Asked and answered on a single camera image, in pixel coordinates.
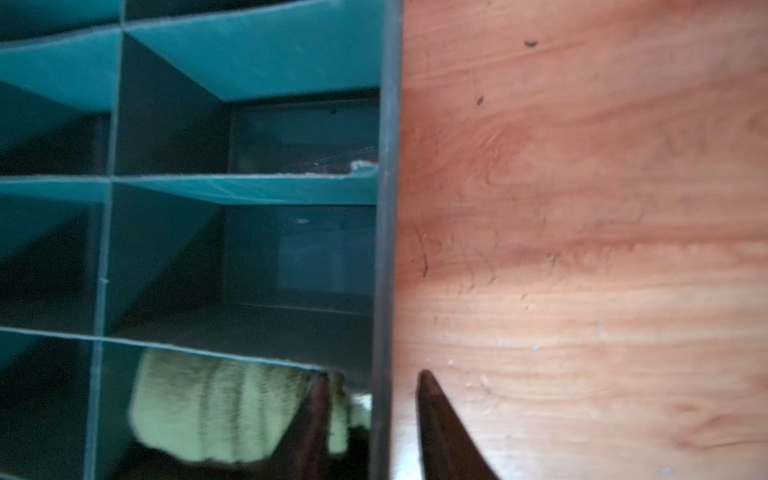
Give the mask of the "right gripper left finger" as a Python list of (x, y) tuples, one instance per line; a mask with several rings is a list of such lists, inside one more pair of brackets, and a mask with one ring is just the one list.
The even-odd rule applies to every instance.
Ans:
[(269, 458), (264, 479), (320, 480), (327, 474), (330, 380), (318, 375)]

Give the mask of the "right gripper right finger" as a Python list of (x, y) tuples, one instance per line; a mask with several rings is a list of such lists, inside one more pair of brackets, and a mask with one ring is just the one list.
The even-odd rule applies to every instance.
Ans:
[(430, 370), (418, 375), (416, 403), (425, 479), (499, 479)]

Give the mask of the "green striped sock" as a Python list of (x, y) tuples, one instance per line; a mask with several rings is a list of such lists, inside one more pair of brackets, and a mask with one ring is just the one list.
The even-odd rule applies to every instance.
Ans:
[(144, 446), (177, 460), (244, 466), (274, 452), (317, 376), (285, 365), (146, 349), (129, 424)]

